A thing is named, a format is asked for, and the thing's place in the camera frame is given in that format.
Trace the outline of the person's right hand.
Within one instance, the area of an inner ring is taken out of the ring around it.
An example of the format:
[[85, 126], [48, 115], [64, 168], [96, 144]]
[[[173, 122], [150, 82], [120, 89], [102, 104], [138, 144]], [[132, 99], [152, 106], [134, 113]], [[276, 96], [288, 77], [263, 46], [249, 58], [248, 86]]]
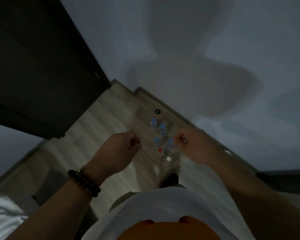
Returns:
[[185, 128], [179, 132], [185, 132], [187, 145], [178, 150], [196, 163], [211, 166], [225, 154], [224, 150], [201, 129]]

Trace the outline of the person's left hand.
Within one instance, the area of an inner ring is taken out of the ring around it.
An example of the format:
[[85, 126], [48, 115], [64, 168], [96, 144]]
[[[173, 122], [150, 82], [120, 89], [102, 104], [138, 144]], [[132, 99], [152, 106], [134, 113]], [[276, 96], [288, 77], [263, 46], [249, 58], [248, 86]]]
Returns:
[[141, 145], [137, 145], [128, 149], [128, 133], [134, 132], [130, 130], [112, 134], [83, 166], [84, 173], [97, 186], [101, 186], [107, 178], [127, 168], [142, 148]]

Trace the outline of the person's right forearm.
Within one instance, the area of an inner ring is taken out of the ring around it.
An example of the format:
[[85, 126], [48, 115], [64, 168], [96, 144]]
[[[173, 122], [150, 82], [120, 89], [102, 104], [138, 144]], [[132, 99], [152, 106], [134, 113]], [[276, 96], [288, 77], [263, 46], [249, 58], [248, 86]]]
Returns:
[[209, 167], [221, 178], [256, 240], [300, 240], [300, 209], [223, 150]]

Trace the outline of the person's left forearm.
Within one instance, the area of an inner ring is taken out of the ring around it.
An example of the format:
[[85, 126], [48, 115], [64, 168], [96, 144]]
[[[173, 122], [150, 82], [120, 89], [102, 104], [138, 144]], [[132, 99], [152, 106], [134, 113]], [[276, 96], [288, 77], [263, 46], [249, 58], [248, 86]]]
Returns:
[[68, 180], [6, 240], [73, 240], [92, 196]]

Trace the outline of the cluster of clear plastic bottles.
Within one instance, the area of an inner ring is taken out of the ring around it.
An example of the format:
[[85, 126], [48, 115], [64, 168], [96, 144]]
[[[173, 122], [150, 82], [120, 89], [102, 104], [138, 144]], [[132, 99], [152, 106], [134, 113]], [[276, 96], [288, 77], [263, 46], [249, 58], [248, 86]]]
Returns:
[[151, 145], [154, 146], [156, 155], [166, 165], [176, 164], [180, 160], [181, 153], [173, 142], [176, 127], [174, 122], [167, 118], [151, 118]]

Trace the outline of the black shoe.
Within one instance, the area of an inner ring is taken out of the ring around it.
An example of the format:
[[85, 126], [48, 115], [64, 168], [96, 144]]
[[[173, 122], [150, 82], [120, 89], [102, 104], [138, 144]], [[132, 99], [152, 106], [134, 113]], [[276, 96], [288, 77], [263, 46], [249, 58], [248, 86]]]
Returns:
[[161, 188], [167, 188], [171, 186], [179, 185], [179, 176], [176, 173], [171, 173], [166, 179], [161, 183]]

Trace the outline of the white t-shirt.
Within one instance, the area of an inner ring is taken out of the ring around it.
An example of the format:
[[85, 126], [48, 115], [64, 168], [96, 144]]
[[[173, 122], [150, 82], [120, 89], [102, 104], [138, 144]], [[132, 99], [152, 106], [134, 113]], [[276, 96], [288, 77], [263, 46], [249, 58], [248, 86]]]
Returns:
[[177, 222], [190, 216], [211, 227], [221, 240], [255, 240], [237, 208], [236, 214], [215, 200], [207, 202], [200, 194], [179, 186], [146, 192], [129, 192], [119, 199], [130, 197], [111, 209], [84, 234], [81, 240], [116, 240], [134, 224]]

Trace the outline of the orange rounded object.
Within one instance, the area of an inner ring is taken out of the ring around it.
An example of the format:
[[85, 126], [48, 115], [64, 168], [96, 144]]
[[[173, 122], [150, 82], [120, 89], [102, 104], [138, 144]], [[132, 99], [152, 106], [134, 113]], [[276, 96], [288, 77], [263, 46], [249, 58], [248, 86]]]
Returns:
[[221, 240], [200, 220], [183, 216], [177, 222], [140, 221], [124, 230], [117, 240]]

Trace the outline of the dark low furniture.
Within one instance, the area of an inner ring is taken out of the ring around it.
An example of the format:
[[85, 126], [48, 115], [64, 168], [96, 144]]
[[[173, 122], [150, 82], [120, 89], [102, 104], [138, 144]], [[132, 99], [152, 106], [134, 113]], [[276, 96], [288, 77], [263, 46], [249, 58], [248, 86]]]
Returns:
[[260, 171], [256, 177], [275, 191], [300, 195], [300, 169]]

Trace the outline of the dark wooden wardrobe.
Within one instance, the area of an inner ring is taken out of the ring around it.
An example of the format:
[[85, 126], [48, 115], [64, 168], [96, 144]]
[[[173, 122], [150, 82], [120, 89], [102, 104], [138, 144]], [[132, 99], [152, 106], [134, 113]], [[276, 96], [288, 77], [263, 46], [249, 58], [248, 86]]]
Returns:
[[64, 137], [110, 87], [61, 0], [0, 0], [0, 125]]

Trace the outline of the white bedding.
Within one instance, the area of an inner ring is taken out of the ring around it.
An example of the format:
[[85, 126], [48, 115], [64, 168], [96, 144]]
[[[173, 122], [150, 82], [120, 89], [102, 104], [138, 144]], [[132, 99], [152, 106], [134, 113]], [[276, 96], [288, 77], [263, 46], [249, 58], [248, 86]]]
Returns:
[[0, 194], [0, 240], [5, 240], [28, 216], [8, 196]]

